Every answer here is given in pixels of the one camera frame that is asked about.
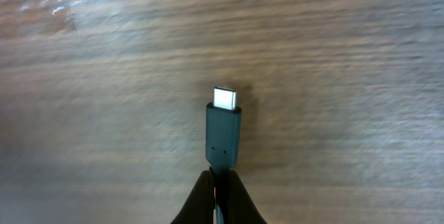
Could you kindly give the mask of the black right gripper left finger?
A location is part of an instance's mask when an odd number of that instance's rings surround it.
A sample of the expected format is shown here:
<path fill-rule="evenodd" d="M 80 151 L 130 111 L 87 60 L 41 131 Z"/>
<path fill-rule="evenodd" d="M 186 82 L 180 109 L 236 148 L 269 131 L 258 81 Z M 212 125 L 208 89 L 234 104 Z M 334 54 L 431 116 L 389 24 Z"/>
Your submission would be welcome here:
<path fill-rule="evenodd" d="M 214 223 L 214 180 L 209 170 L 203 171 L 188 198 L 171 224 Z"/>

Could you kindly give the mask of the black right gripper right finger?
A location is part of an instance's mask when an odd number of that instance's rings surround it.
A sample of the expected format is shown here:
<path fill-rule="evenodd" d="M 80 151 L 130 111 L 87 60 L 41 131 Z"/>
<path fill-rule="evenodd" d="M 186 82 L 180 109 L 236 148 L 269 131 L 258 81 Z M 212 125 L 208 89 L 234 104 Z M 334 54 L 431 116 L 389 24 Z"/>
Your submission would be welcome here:
<path fill-rule="evenodd" d="M 227 199 L 227 223 L 229 224 L 266 224 L 239 175 L 229 171 L 229 189 Z"/>

